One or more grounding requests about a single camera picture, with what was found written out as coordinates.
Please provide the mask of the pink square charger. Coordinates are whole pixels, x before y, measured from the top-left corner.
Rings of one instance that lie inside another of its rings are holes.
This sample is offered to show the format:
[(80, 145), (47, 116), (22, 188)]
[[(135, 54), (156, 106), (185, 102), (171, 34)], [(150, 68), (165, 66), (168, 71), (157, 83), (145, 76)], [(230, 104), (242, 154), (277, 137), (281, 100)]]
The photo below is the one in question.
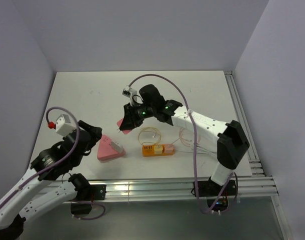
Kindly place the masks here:
[[(120, 127), (122, 125), (123, 118), (121, 118), (116, 124), (118, 126), (118, 129), (120, 130)], [(120, 130), (124, 135), (129, 134), (132, 130)]]

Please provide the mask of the pink triangular power strip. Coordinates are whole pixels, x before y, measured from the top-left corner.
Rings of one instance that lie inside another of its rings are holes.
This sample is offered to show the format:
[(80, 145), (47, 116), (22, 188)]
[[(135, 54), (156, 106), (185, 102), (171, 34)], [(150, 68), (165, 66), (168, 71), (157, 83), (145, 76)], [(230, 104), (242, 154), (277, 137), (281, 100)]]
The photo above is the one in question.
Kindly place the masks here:
[(98, 146), (98, 151), (97, 151), (97, 159), (100, 162), (107, 162), (119, 157), (122, 157), (126, 154), (126, 151), (123, 147), (123, 152), (118, 153), (111, 147), (111, 141), (115, 141), (111, 139), (109, 136), (103, 134), (100, 141), (99, 141), (99, 146)]

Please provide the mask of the white square charger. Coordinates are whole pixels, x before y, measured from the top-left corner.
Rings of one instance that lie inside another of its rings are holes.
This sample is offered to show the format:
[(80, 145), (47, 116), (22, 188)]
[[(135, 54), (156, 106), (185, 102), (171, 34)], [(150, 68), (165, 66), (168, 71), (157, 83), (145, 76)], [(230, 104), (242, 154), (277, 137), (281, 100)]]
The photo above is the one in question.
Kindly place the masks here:
[(124, 150), (123, 146), (120, 143), (113, 141), (113, 140), (110, 142), (110, 146), (112, 149), (114, 149), (118, 153), (122, 153)]

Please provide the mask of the orange power strip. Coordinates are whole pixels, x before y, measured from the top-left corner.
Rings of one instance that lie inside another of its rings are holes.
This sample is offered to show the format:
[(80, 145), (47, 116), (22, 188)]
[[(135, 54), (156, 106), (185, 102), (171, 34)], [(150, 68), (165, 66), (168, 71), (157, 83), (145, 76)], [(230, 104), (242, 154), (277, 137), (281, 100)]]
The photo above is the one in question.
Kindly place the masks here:
[[(163, 153), (162, 154), (154, 154), (154, 145), (162, 145)], [(164, 144), (154, 144), (154, 145), (143, 145), (142, 146), (142, 156), (143, 157), (163, 157), (163, 156), (172, 156), (175, 154), (175, 146), (173, 153), (165, 154), (164, 153)]]

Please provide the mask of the yellow plug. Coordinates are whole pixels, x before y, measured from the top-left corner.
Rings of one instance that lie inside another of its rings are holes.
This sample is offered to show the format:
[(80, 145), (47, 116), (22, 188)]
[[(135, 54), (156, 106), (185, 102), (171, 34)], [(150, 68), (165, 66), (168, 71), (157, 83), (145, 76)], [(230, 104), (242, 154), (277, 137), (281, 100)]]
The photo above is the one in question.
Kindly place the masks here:
[(162, 145), (154, 145), (153, 150), (155, 155), (160, 155), (163, 153), (164, 148)]

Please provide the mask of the pink plug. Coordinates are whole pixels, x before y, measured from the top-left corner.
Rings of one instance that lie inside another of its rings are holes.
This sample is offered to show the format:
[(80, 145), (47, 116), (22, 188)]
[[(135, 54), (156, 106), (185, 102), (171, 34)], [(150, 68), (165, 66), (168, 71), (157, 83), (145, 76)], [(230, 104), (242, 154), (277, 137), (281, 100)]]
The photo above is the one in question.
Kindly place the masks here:
[(164, 146), (164, 153), (165, 154), (171, 154), (174, 152), (175, 148), (173, 144), (165, 144)]

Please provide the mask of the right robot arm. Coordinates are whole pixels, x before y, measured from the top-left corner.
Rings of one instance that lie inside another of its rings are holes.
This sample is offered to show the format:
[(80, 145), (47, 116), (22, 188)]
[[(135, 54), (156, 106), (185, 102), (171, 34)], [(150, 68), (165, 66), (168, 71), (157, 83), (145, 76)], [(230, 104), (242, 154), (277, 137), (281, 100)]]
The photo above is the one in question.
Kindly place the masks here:
[(211, 143), (209, 150), (216, 153), (218, 161), (210, 177), (209, 190), (214, 195), (220, 195), (226, 189), (227, 179), (250, 146), (238, 121), (215, 120), (190, 110), (176, 100), (166, 100), (152, 84), (139, 91), (126, 86), (122, 95), (129, 98), (129, 103), (123, 107), (124, 117), (119, 126), (121, 131), (132, 131), (141, 126), (145, 119), (154, 117), (159, 122), (184, 128), (208, 140)]

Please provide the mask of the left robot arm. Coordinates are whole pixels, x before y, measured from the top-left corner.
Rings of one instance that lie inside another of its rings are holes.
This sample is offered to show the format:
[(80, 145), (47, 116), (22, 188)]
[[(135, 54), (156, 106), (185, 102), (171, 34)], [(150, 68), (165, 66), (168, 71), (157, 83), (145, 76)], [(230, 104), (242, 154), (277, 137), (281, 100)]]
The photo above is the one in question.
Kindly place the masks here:
[(17, 239), (28, 221), (66, 201), (90, 200), (92, 188), (81, 173), (74, 173), (54, 191), (39, 198), (35, 195), (77, 167), (102, 138), (102, 131), (80, 120), (77, 129), (39, 153), (24, 176), (0, 199), (0, 240)]

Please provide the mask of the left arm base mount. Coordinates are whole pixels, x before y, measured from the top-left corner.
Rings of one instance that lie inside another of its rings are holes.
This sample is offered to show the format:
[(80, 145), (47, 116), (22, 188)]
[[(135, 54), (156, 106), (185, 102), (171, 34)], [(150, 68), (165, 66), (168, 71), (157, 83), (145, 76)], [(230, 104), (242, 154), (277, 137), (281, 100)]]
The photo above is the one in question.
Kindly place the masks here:
[(88, 188), (77, 192), (77, 196), (70, 203), (70, 212), (74, 217), (84, 218), (95, 207), (95, 201), (103, 201), (106, 196), (105, 184), (91, 184)]

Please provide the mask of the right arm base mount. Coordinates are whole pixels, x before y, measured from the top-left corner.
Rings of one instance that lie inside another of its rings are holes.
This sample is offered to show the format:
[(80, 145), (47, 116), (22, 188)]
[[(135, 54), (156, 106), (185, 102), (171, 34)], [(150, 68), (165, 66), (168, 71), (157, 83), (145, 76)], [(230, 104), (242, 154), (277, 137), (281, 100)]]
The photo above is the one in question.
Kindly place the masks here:
[(217, 185), (210, 179), (198, 181), (198, 194), (201, 198), (207, 198), (207, 208), (211, 209), (210, 213), (212, 214), (221, 214), (222, 212), (227, 211), (230, 205), (229, 197), (234, 197), (233, 203), (237, 201), (239, 182), (238, 180), (230, 179), (227, 182), (227, 185), (225, 186), (223, 191), (221, 192), (222, 189), (222, 186)]

